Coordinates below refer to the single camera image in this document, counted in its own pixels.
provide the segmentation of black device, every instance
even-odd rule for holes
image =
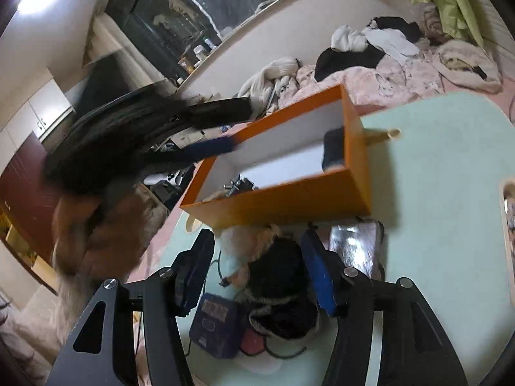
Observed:
[[[375,310],[383,311],[379,386],[468,385],[449,338],[412,280],[370,280],[325,250],[313,229],[305,236],[335,289],[338,334],[323,386],[365,384]],[[143,311],[153,386],[193,386],[175,317],[197,305],[213,251],[214,236],[203,229],[171,267],[135,283],[106,280],[71,332],[47,386],[137,385],[133,311]]]
[[[323,160],[322,170],[329,167],[343,166],[345,160],[343,158],[343,127],[333,129],[323,136]]]

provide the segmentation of metal screw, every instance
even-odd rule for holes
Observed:
[[[114,278],[108,278],[106,281],[104,281],[104,289],[112,289],[113,287],[116,287],[118,282]]]
[[[347,277],[356,277],[358,275],[358,272],[354,267],[345,267],[343,273]]]
[[[411,279],[407,278],[407,277],[402,277],[398,283],[404,287],[405,289],[411,289],[413,287],[413,282],[411,281]]]
[[[159,277],[167,278],[173,275],[173,270],[171,268],[164,269],[163,272],[159,275]]]

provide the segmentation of wooden cabinet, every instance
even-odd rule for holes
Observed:
[[[7,129],[3,129],[0,131],[0,174],[5,170],[15,152],[16,145],[9,136]]]
[[[70,102],[53,79],[41,87],[29,103],[45,129],[49,129],[70,107]]]
[[[45,148],[31,133],[0,175],[0,208],[30,249],[50,263],[59,194],[40,180],[45,156]]]
[[[45,128],[35,115],[29,102],[26,102],[23,107],[16,112],[6,128],[14,145],[16,145],[16,149],[22,146],[31,132],[34,132],[38,138],[45,132]]]

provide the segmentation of bottle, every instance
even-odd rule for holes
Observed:
[[[182,58],[179,61],[179,65],[184,68],[188,74],[191,74],[193,71],[195,71],[195,68],[193,68],[193,65],[190,64],[190,61],[187,60],[186,57]]]
[[[217,48],[217,46],[213,43],[213,41],[211,39],[209,39],[208,37],[204,38],[204,42],[206,45],[208,45],[211,48],[211,50]]]

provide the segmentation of light blue table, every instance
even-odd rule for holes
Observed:
[[[489,100],[466,93],[388,109],[362,122],[368,129],[402,131],[398,140],[368,151],[372,217],[384,223],[388,236],[387,281],[413,279],[454,345],[470,385],[476,385],[515,330],[499,204],[501,180],[515,176],[515,129]],[[185,233],[186,217],[177,223],[162,267],[197,236]],[[218,281],[212,269],[207,291],[231,296]],[[185,345],[193,315],[177,319]],[[335,321],[323,322],[308,351],[283,362],[274,374],[253,374],[195,345],[188,363],[209,386],[318,386],[336,336]],[[379,359],[376,327],[367,385],[376,384]]]

